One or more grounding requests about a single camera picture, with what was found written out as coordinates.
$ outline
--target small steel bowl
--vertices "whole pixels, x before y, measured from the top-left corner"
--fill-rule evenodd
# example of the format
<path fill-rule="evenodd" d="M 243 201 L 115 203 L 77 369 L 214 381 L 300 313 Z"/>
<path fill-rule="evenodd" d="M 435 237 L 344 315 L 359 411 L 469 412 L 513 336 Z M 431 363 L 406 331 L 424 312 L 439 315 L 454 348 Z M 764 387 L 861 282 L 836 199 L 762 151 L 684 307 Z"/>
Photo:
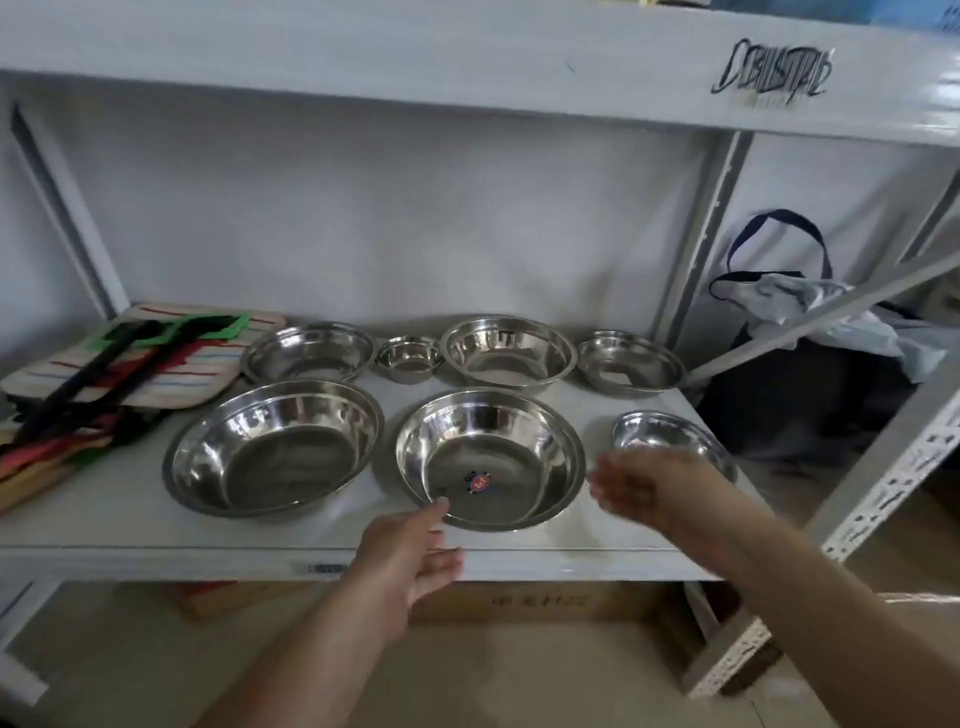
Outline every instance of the small steel bowl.
<path fill-rule="evenodd" d="M 396 464 L 419 505 L 446 496 L 446 522 L 515 531 L 549 521 L 584 483 L 584 448 L 549 407 L 511 392 L 463 389 L 429 401 L 396 436 Z"/>
<path fill-rule="evenodd" d="M 383 413 L 332 381 L 282 381 L 214 407 L 163 461 L 167 492 L 209 516 L 244 518 L 336 493 L 366 467 Z"/>
<path fill-rule="evenodd" d="M 594 331 L 577 342 L 577 353 L 577 368 L 605 395 L 653 397 L 686 378 L 683 362 L 672 352 L 629 331 Z"/>
<path fill-rule="evenodd" d="M 419 384 L 444 363 L 440 344 L 427 336 L 398 336 L 380 347 L 376 363 L 400 384 Z"/>
<path fill-rule="evenodd" d="M 545 386 L 577 364 L 577 350 L 564 336 L 513 316 L 462 321 L 444 334 L 440 348 L 468 380 L 515 389 Z"/>
<path fill-rule="evenodd" d="M 376 356 L 376 342 L 350 324 L 321 321 L 261 336 L 244 352 L 240 367 L 254 384 L 288 379 L 347 381 Z"/>
<path fill-rule="evenodd" d="M 705 457 L 730 482 L 736 480 L 733 459 L 713 435 L 683 417 L 666 412 L 639 410 L 621 415 L 613 423 L 613 446 L 631 448 L 681 448 Z"/>

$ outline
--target black bag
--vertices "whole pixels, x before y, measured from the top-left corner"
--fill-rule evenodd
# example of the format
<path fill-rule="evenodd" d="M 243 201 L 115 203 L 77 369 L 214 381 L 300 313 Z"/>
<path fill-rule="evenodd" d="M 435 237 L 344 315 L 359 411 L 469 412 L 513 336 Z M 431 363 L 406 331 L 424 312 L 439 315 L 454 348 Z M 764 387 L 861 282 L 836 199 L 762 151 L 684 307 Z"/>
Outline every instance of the black bag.
<path fill-rule="evenodd" d="M 710 282 L 711 296 L 718 298 L 713 284 L 722 280 L 755 282 L 766 273 L 803 277 L 800 271 L 731 272 L 733 255 L 767 220 L 807 232 L 823 250 L 823 278 L 832 278 L 817 227 L 792 210 L 778 209 L 753 218 L 736 236 L 726 256 L 727 273 Z M 750 338 L 744 327 L 733 347 Z M 796 349 L 774 349 L 715 376 L 697 412 L 735 455 L 840 464 L 873 442 L 914 389 L 896 359 L 801 339 Z"/>

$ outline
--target sticker on shelf edge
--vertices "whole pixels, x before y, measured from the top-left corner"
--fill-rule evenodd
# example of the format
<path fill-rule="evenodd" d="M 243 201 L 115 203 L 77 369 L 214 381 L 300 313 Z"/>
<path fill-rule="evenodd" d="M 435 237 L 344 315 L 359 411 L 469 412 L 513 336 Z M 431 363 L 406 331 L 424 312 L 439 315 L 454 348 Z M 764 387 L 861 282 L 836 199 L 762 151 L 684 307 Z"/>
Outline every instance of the sticker on shelf edge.
<path fill-rule="evenodd" d="M 812 45 L 773 46 L 741 38 L 733 45 L 710 93 L 745 95 L 751 106 L 789 107 L 799 98 L 826 93 L 834 50 Z"/>

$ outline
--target white wall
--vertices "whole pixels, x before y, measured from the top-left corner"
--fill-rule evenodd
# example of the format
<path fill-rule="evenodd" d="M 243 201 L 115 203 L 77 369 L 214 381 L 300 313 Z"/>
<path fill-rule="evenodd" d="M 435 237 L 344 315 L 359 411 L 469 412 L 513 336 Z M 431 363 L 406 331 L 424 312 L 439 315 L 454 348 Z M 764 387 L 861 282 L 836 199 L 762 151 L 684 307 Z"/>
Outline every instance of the white wall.
<path fill-rule="evenodd" d="M 12 146 L 0 79 L 0 376 L 72 344 L 97 321 Z"/>
<path fill-rule="evenodd" d="M 697 131 L 162 86 L 38 104 L 132 300 L 647 330 Z"/>
<path fill-rule="evenodd" d="M 863 282 L 891 243 L 913 235 L 960 161 L 952 150 L 757 134 L 720 226 L 712 277 L 743 226 L 787 207 L 824 234 L 834 275 Z M 801 270 L 820 276 L 820 249 L 804 232 L 767 222 L 734 256 L 734 270 Z M 678 354 L 691 366 L 725 352 L 746 317 L 706 290 L 691 307 Z"/>

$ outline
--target shelf upright post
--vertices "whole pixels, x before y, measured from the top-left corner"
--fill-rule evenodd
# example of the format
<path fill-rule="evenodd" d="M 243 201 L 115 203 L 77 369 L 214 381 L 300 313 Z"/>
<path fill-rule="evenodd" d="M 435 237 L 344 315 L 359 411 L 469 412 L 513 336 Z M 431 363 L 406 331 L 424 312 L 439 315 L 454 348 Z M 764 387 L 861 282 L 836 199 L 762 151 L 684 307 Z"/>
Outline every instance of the shelf upright post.
<path fill-rule="evenodd" d="M 807 523 L 807 537 L 846 559 L 960 444 L 960 352 L 943 361 L 853 465 Z M 716 695 L 770 639 L 741 607 L 716 630 L 682 678 L 689 697 Z"/>

